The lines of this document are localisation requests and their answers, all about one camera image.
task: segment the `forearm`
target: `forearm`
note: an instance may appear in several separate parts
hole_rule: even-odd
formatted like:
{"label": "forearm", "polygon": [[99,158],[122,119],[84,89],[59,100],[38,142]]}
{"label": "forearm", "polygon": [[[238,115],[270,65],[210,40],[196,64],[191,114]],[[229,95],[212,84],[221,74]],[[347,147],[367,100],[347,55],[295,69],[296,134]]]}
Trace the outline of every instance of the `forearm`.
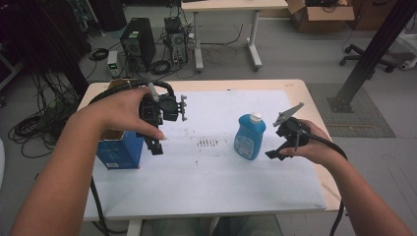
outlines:
{"label": "forearm", "polygon": [[326,168],[337,184],[357,235],[412,235],[402,220],[342,156]]}
{"label": "forearm", "polygon": [[93,114],[82,111],[70,118],[18,215],[12,235],[79,233],[101,132]]}

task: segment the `white table leg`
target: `white table leg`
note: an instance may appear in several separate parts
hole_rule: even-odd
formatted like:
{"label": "white table leg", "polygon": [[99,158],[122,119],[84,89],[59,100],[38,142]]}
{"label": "white table leg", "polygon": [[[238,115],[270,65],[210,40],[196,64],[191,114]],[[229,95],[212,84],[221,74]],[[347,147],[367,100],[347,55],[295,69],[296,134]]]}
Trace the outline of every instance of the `white table leg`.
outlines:
{"label": "white table leg", "polygon": [[196,60],[196,70],[201,72],[204,68],[203,65],[203,54],[202,54],[202,46],[200,45],[200,37],[199,37],[199,25],[197,24],[197,15],[198,12],[194,12],[194,58]]}
{"label": "white table leg", "polygon": [[258,54],[257,47],[255,46],[255,36],[257,35],[258,19],[260,16],[260,10],[254,11],[254,19],[252,22],[251,37],[247,38],[249,49],[251,51],[252,59],[254,59],[255,70],[262,67],[260,55]]}
{"label": "white table leg", "polygon": [[140,236],[142,230],[142,220],[132,219],[129,221],[128,233],[126,236]]}

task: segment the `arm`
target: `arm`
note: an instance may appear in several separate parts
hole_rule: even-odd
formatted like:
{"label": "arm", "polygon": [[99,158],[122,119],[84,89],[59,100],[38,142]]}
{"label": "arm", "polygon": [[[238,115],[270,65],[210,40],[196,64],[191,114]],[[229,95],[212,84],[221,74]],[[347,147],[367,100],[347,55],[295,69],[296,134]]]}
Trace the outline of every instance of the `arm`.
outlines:
{"label": "arm", "polygon": [[[329,140],[326,133],[312,122],[302,122],[310,127],[312,134]],[[357,235],[412,235],[358,171],[335,150],[309,140],[305,146],[298,147],[297,151],[291,147],[280,153],[305,156],[328,170],[334,178]]]}
{"label": "arm", "polygon": [[139,104],[148,92],[148,88],[121,91],[71,116],[21,208],[11,235],[80,233],[95,152],[104,130],[132,130],[164,138],[161,131],[139,118]]}

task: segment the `person's left hand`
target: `person's left hand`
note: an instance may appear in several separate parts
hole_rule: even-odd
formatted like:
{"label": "person's left hand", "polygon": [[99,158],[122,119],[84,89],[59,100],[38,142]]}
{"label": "person's left hand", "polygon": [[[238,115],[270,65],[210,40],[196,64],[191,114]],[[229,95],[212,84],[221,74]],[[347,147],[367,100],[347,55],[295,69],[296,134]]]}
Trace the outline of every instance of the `person's left hand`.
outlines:
{"label": "person's left hand", "polygon": [[103,131],[136,131],[157,140],[164,140],[160,130],[139,117],[139,106],[147,93],[150,93],[148,87],[119,91],[77,113],[87,113],[90,122],[98,122]]}

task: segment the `blue bottle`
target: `blue bottle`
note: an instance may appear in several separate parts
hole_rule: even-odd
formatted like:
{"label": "blue bottle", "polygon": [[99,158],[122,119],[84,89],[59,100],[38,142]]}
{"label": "blue bottle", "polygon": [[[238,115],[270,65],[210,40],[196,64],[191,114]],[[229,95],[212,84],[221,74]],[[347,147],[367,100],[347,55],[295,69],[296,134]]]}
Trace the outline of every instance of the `blue bottle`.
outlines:
{"label": "blue bottle", "polygon": [[234,148],[244,158],[253,160],[260,152],[264,130],[267,126],[258,112],[241,116],[239,124]]}

